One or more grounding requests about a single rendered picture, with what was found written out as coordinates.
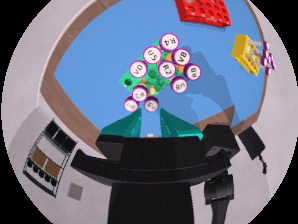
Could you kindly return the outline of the green tube rack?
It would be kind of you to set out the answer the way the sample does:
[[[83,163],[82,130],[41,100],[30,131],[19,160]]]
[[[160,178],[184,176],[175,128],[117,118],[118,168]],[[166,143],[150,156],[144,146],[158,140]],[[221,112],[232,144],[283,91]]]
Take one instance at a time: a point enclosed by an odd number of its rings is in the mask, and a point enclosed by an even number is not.
[[[159,40],[160,39],[158,39],[152,46],[156,46],[157,47],[159,45]],[[170,54],[170,52],[162,52],[162,59],[161,59],[160,62],[166,60],[166,55],[167,54]],[[141,57],[138,60],[144,61],[143,54],[141,55]],[[146,78],[148,80],[147,88],[150,85],[156,87],[156,89],[155,89],[156,95],[158,93],[160,93],[165,87],[167,87],[170,84],[167,79],[165,79],[165,78],[163,78],[163,77],[160,76],[160,74],[158,73],[158,69],[157,68],[158,68],[157,67],[157,64],[155,64],[155,65],[148,64],[147,74],[145,75],[145,77],[143,77],[143,78]],[[148,72],[149,72],[149,74],[148,74]],[[180,76],[181,74],[182,74],[182,72],[179,72],[178,70],[176,70],[176,73],[175,73],[176,76]],[[120,79],[119,82],[123,86],[125,86],[129,91],[132,92],[134,86],[137,86],[138,83],[139,83],[139,81],[141,79],[142,78],[139,78],[139,79],[136,78],[135,79],[133,76],[130,75],[129,70],[128,70],[124,74],[124,76]]]

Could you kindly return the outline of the blue bench mat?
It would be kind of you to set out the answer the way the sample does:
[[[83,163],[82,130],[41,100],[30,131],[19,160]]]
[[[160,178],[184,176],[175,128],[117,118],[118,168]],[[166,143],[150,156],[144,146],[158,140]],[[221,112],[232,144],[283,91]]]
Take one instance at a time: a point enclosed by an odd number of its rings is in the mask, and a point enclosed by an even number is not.
[[[191,54],[189,63],[201,68],[201,77],[188,82],[183,94],[168,85],[156,95],[155,112],[142,108],[140,137],[161,135],[160,107],[194,124],[233,105],[231,127],[255,113],[262,96],[264,71],[248,73],[231,56],[236,35],[261,41],[255,20],[244,0],[223,0],[231,25],[180,22],[174,0],[122,0],[96,17],[73,41],[54,73],[77,108],[101,131],[133,113],[124,109],[129,91],[119,80],[165,33],[179,39],[179,48]],[[259,102],[258,102],[259,101]]]

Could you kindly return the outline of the white tube cap with magenta rim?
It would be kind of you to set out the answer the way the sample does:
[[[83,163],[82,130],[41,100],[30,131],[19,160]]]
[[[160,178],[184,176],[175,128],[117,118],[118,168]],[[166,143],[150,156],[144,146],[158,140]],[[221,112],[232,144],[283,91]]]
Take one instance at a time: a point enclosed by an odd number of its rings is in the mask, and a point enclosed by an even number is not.
[[[143,59],[150,65],[159,63],[162,59],[162,52],[156,46],[149,46],[143,52]]]

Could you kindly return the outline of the red rack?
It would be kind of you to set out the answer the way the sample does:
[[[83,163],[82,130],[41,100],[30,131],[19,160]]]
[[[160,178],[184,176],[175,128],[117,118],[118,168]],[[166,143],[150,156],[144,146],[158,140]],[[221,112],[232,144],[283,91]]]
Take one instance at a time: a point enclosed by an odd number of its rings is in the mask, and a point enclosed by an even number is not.
[[[180,22],[201,23],[219,28],[232,26],[223,0],[213,0],[215,3],[212,0],[194,0],[191,4],[187,3],[185,0],[174,1],[178,10]]]

